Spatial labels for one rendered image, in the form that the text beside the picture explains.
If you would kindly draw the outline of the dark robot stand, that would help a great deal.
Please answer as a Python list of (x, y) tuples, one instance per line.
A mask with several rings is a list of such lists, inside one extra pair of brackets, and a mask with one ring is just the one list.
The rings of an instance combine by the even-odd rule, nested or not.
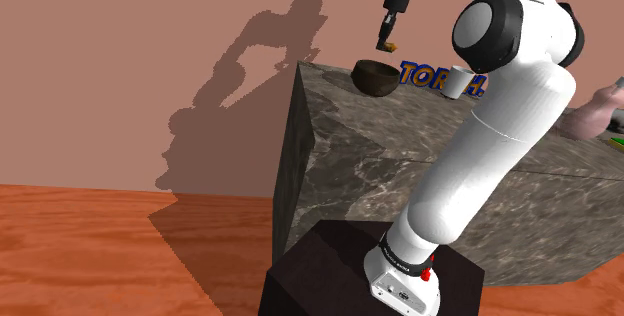
[[(391, 224), (320, 220), (267, 271), (258, 316), (402, 316), (374, 298), (365, 254)], [(442, 245), (434, 252), (440, 282), (437, 316), (478, 316), (485, 271)]]

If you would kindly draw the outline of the blue and orange letter sign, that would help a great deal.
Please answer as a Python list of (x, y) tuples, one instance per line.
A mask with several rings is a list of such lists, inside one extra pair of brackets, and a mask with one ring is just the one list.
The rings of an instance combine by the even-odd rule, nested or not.
[[(400, 67), (400, 84), (411, 84), (420, 88), (428, 87), (433, 90), (441, 90), (449, 74), (447, 68), (433, 68), (428, 64), (411, 61), (402, 61)], [(474, 75), (464, 89), (463, 95), (474, 98), (482, 97), (485, 93), (483, 86), (486, 80), (485, 75)]]

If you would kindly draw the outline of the white cup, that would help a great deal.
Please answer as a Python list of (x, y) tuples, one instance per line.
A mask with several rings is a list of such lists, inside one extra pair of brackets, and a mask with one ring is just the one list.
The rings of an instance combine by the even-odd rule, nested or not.
[(447, 74), (440, 93), (449, 99), (458, 99), (471, 83), (475, 74), (467, 68), (453, 65)]

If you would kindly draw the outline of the pale pink figure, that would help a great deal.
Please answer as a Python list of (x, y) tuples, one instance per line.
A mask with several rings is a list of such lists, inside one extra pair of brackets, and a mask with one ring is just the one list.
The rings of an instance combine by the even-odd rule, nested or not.
[(614, 110), (624, 105), (624, 84), (597, 90), (589, 102), (563, 115), (555, 125), (556, 132), (572, 140), (588, 140), (606, 130)]

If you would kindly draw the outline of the dark marble counter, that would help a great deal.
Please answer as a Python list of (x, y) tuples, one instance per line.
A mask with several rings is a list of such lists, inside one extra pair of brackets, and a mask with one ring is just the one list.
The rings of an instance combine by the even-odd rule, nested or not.
[[(369, 97), (347, 70), (311, 63), (295, 81), (309, 161), (284, 249), (322, 219), (393, 220), (474, 106), (409, 86)], [(453, 247), (489, 286), (571, 282), (624, 256), (624, 153), (548, 133)]]

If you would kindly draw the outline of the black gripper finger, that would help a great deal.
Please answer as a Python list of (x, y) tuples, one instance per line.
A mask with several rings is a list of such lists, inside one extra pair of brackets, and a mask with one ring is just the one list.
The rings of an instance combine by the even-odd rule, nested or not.
[(395, 22), (396, 22), (396, 15), (397, 14), (389, 14), (387, 13), (386, 16), (384, 17), (382, 23), (381, 23), (381, 27), (380, 27), (380, 31), (378, 34), (378, 41), (376, 44), (376, 49), (380, 50), (380, 51), (384, 51), (383, 50), (383, 43), (384, 42), (389, 42), (388, 38), (392, 33), (392, 30), (394, 28)]

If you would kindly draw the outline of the dark brown bowl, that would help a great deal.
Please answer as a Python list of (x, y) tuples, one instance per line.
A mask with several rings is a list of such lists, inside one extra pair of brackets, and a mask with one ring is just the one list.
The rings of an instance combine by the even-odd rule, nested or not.
[(358, 60), (350, 74), (354, 86), (372, 97), (384, 97), (399, 85), (401, 72), (395, 67), (374, 61)]

